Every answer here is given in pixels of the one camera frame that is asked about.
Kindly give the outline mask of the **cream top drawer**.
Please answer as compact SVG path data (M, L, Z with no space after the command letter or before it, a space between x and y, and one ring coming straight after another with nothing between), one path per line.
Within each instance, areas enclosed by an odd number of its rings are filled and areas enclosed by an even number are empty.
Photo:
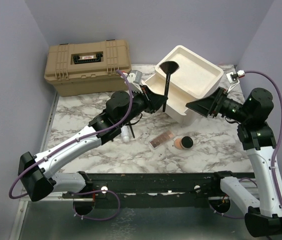
M152 92L164 94L165 79L158 74L155 73L148 79L142 80L142 83L147 85ZM165 113L180 124L190 125L196 118L196 113L187 108L186 104L194 100L192 95L170 82Z

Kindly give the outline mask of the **black fan makeup brush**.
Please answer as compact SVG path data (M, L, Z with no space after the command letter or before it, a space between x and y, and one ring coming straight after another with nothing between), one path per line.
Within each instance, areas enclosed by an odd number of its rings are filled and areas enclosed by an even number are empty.
M164 96L168 98L170 78L171 78L171 75L179 69L179 65L175 61L165 61L161 63L159 67L166 75Z

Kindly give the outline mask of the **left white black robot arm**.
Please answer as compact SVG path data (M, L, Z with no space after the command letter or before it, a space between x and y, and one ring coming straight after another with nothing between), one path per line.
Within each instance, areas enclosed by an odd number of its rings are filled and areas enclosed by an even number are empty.
M97 115L80 132L56 147L20 157L18 175L30 197L36 202L52 192L72 192L80 197L91 193L91 181L83 172L60 173L59 170L83 153L102 146L121 134L121 128L142 112L154 113L167 101L167 94L141 86L140 92L116 91Z

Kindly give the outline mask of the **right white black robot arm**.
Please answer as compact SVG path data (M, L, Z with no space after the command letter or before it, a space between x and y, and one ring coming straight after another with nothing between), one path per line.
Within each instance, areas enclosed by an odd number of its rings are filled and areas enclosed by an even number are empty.
M251 236L282 235L282 179L274 156L278 144L266 122L274 108L272 94L264 88L255 88L240 104L219 87L210 96L189 102L186 107L204 117L220 114L238 123L238 137L252 164L259 197L255 198L231 173L212 181L211 192L230 197L244 214Z

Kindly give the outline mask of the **cream drawer organizer cabinet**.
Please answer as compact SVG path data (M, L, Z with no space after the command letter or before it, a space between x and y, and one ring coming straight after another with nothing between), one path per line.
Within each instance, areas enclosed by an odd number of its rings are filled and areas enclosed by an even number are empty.
M179 69L171 75L170 81L180 89L200 100L213 93L224 71L188 48L178 45L162 60L175 61Z

